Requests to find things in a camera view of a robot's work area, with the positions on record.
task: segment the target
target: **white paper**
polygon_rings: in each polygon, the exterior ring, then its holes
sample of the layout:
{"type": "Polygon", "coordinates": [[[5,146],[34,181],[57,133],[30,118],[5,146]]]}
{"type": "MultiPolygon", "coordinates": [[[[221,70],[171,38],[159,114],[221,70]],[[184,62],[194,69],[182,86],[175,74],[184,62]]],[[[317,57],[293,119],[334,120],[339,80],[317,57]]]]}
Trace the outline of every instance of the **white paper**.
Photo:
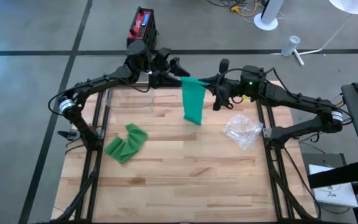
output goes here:
{"type": "MultiPolygon", "coordinates": [[[[316,174],[331,169],[333,168],[309,165],[310,174],[316,174]]],[[[351,183],[316,188],[313,189],[313,193],[318,202],[346,207],[358,207],[351,183]]]]}

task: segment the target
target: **concrete floor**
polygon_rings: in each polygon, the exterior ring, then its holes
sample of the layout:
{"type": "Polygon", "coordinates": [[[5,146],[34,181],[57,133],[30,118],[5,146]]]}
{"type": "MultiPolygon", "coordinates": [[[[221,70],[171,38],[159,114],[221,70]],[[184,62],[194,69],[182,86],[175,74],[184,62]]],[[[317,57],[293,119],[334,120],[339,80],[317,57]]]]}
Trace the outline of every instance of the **concrete floor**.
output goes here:
{"type": "MultiPolygon", "coordinates": [[[[0,50],[71,50],[87,0],[0,0],[0,50]]],[[[272,32],[257,30],[228,9],[194,0],[94,0],[80,50],[125,49],[127,30],[137,6],[155,10],[158,46],[173,49],[281,49],[290,35],[301,37],[300,49],[319,48],[348,17],[328,1],[287,0],[272,32]]],[[[358,49],[358,16],[328,46],[358,49]]],[[[331,98],[340,86],[358,81],[358,54],[306,55],[306,65],[275,55],[179,55],[194,77],[209,77],[219,61],[231,67],[275,67],[286,86],[304,95],[331,98]]],[[[69,56],[0,57],[0,223],[17,223],[50,119],[47,101],[57,93],[69,56]]],[[[67,87],[109,73],[124,57],[77,56],[67,87]]],[[[292,110],[294,122],[310,114],[292,110]]],[[[55,132],[70,124],[59,118],[55,132]]],[[[52,212],[64,160],[65,141],[52,138],[30,222],[46,221],[52,212]]],[[[342,152],[358,161],[352,126],[326,134],[315,144],[326,152],[342,152]]],[[[303,152],[315,152],[301,146],[303,152]]],[[[352,212],[323,213],[324,220],[355,222],[352,212]]]]}

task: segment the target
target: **red battery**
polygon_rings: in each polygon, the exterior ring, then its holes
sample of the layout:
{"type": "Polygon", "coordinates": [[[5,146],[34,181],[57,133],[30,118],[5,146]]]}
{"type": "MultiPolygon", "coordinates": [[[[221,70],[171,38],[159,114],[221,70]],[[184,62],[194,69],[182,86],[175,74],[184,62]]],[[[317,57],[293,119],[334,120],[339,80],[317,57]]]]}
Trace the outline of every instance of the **red battery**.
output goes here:
{"type": "Polygon", "coordinates": [[[157,30],[153,9],[144,9],[140,6],[137,8],[129,29],[127,47],[135,40],[143,40],[150,50],[154,50],[157,44],[157,30]]]}

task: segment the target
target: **clear plastic bag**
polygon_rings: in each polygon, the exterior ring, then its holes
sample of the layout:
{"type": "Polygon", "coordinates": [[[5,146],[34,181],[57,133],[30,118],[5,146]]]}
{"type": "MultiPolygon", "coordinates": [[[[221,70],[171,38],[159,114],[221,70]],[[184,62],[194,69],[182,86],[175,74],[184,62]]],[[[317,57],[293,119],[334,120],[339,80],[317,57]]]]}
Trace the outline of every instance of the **clear plastic bag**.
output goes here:
{"type": "Polygon", "coordinates": [[[252,147],[263,126],[258,121],[237,114],[224,127],[223,133],[233,139],[245,151],[247,148],[252,147]]]}

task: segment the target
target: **crumpled green cloth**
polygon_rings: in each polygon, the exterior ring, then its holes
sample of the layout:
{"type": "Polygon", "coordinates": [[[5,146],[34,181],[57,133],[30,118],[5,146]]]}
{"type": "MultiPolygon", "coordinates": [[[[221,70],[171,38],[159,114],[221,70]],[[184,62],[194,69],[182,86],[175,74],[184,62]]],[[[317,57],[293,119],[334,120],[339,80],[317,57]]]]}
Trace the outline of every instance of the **crumpled green cloth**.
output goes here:
{"type": "Polygon", "coordinates": [[[203,105],[205,88],[208,85],[199,81],[197,78],[180,77],[183,107],[185,109],[185,119],[195,124],[201,125],[203,118],[203,105]]]}
{"type": "Polygon", "coordinates": [[[120,164],[124,164],[126,161],[132,158],[132,156],[134,156],[143,146],[143,143],[148,137],[145,131],[141,130],[134,124],[128,124],[125,127],[128,131],[128,140],[124,141],[117,136],[104,149],[106,154],[109,154],[111,157],[115,158],[120,164]]]}

